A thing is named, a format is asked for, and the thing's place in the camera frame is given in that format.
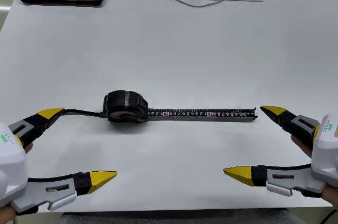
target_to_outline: hand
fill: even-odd
[[[33,143],[25,147],[26,153],[28,153],[33,147]],[[14,219],[16,215],[15,210],[10,206],[4,206],[0,208],[0,224],[6,224],[10,220]]]
[[[295,136],[291,136],[291,139],[308,157],[311,158],[312,150],[308,146]],[[322,199],[331,203],[335,209],[338,209],[338,188],[327,184],[322,192]]]

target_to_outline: green indicator light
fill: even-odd
[[[1,135],[1,138],[2,138],[2,140],[3,140],[4,142],[7,142],[7,141],[8,141],[7,138],[5,137],[5,135]]]

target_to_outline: floor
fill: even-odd
[[[7,13],[11,8],[13,0],[0,0],[0,29],[6,19]],[[292,212],[309,224],[317,224],[331,211],[330,208],[292,208]],[[60,213],[39,213],[30,216],[17,217],[16,223],[56,223]],[[326,224],[338,223],[338,213]]]

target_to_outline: white table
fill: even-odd
[[[336,0],[204,9],[172,0],[105,0],[101,8],[15,0],[0,33],[0,120],[60,106],[100,110],[104,95],[117,89],[141,93],[151,107],[277,105],[320,120],[338,111],[337,15]],[[28,154],[29,173],[119,172],[59,211],[327,206],[223,174],[226,166],[309,162],[287,133],[258,115],[245,124],[137,126],[62,117]]]

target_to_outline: black tape measure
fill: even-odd
[[[254,109],[153,109],[133,91],[118,90],[105,96],[103,114],[116,123],[142,123],[149,120],[193,120],[250,122],[257,116]]]

